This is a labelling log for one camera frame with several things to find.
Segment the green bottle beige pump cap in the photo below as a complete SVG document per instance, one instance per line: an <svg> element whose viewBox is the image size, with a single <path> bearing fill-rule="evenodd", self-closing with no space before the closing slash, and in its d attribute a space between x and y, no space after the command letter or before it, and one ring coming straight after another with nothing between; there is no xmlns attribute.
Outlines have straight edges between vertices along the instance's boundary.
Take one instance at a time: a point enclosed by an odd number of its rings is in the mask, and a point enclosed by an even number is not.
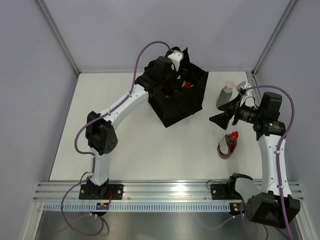
<svg viewBox="0 0 320 240"><path fill-rule="evenodd" d="M221 89L219 96L216 101L216 107L220 107L226 103L228 103L232 97L233 89L237 87L233 81L226 81L224 87Z"/></svg>

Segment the dark red soap bottle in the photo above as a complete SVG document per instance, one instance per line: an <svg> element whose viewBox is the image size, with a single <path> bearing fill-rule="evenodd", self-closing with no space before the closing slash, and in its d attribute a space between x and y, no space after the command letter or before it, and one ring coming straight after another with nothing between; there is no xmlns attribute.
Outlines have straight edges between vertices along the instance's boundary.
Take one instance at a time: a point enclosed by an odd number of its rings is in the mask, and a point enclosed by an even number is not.
<svg viewBox="0 0 320 240"><path fill-rule="evenodd" d="M217 145L217 152L220 158L226 160L235 151L238 144L239 133L234 131L226 134Z"/></svg>

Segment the yellow soap bottle red cap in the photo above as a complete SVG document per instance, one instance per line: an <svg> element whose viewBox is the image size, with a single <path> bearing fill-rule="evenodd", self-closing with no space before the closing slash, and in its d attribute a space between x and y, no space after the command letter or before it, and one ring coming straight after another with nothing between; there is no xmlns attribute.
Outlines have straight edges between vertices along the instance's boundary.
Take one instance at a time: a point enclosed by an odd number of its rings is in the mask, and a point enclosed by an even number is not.
<svg viewBox="0 0 320 240"><path fill-rule="evenodd" d="M171 95L173 94L173 89L170 88L170 87L168 87L168 86L163 86L163 87L161 88L161 91L163 92L163 94L164 94L165 96L171 96Z"/></svg>

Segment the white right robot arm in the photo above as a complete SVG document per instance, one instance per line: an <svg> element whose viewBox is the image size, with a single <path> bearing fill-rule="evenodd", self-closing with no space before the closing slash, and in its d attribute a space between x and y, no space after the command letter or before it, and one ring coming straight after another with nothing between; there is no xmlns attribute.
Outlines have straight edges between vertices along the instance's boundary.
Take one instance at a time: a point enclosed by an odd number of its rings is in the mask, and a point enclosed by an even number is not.
<svg viewBox="0 0 320 240"><path fill-rule="evenodd" d="M262 183L258 188L254 180L245 174L233 173L226 183L211 184L214 200L244 200L247 220L253 223L285 229L301 209L294 199L286 175L285 132L286 126L279 121L282 96L265 92L258 107L245 104L247 96L238 94L233 100L221 105L221 114L209 121L227 129L230 119L236 125L244 121L253 125L262 160Z"/></svg>

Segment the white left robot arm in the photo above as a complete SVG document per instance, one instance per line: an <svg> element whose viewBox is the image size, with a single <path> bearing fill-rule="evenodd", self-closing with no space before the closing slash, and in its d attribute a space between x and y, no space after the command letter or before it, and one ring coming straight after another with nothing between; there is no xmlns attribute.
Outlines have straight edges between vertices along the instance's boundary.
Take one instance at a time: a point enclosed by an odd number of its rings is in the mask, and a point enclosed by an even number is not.
<svg viewBox="0 0 320 240"><path fill-rule="evenodd" d="M168 56L159 56L150 62L142 75L134 77L133 86L123 98L101 113L91 112L87 116L85 137L92 155L92 170L81 186L80 199L110 198L109 168L111 152L118 144L117 127L131 112L147 102L151 94L159 92L162 86L179 78L183 58L183 53L177 50Z"/></svg>

